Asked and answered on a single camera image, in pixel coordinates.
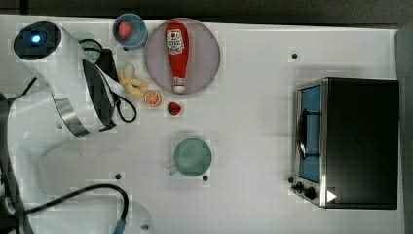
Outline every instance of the red ketchup bottle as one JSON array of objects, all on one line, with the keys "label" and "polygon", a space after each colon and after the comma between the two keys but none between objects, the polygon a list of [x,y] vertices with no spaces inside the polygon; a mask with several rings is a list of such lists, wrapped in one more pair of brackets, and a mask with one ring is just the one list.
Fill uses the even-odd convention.
[{"label": "red ketchup bottle", "polygon": [[166,29],[170,68],[173,75],[173,90],[182,94],[185,90],[186,66],[189,56],[189,37],[185,25],[172,21]]}]

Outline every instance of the white tabletop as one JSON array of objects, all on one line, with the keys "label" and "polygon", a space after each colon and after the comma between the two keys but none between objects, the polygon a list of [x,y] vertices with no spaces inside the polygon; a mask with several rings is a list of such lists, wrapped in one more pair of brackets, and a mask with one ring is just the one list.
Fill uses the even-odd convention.
[{"label": "white tabletop", "polygon": [[[0,16],[0,92],[19,94],[32,77],[16,61],[10,45],[24,23],[39,20],[61,23],[75,37],[92,36],[113,51],[118,69],[134,65],[136,75],[151,83],[149,89],[159,90],[143,65],[144,51],[125,52],[116,43],[111,35],[113,19]],[[162,22],[146,23],[150,33]],[[205,25],[221,48],[217,76],[191,96],[162,92],[166,100],[183,104],[182,117],[169,117],[166,102],[152,109],[134,98],[140,113],[135,123],[67,143],[39,162],[43,168],[39,179],[45,181],[39,189],[61,196],[70,187],[114,182],[149,211],[161,234],[403,233],[401,180],[396,211],[318,209],[292,194],[287,183],[293,169],[295,87],[326,76],[395,79],[395,31]],[[294,53],[298,59],[291,58]],[[169,175],[173,146],[186,137],[200,137],[212,148],[208,183]],[[117,173],[123,178],[114,181]],[[91,208],[99,207],[98,202],[84,202],[60,209],[91,214]],[[64,223],[95,225],[100,226],[95,233],[110,232],[98,218],[96,223],[82,223],[81,218]]]}]

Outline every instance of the red strawberry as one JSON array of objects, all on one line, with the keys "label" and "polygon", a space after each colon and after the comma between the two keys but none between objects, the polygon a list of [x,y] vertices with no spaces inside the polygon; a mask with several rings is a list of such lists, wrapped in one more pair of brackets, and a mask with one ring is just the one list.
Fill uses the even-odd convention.
[{"label": "red strawberry", "polygon": [[133,27],[130,23],[126,21],[121,21],[118,27],[118,35],[120,38],[126,40],[131,36],[131,32],[133,31]]},{"label": "red strawberry", "polygon": [[181,107],[179,104],[175,103],[175,102],[171,102],[168,104],[168,112],[169,114],[175,116],[177,114],[179,114],[181,110]]}]

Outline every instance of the blue bowl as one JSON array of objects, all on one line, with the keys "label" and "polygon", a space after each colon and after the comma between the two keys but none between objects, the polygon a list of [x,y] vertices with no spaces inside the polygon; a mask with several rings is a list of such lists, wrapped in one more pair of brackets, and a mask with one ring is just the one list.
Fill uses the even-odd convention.
[{"label": "blue bowl", "polygon": [[[130,23],[133,27],[131,36],[126,40],[118,35],[118,27],[122,21]],[[116,41],[124,46],[125,49],[137,49],[145,46],[146,40],[148,39],[148,29],[141,17],[132,13],[126,13],[119,16],[115,20],[115,23],[113,23],[113,35],[115,36]]]}]

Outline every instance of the toaster oven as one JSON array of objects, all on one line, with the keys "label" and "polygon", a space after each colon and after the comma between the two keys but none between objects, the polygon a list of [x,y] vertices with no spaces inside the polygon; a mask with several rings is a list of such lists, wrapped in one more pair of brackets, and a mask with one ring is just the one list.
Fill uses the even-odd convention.
[{"label": "toaster oven", "polygon": [[327,209],[396,209],[398,89],[331,77],[298,87],[293,192]]}]

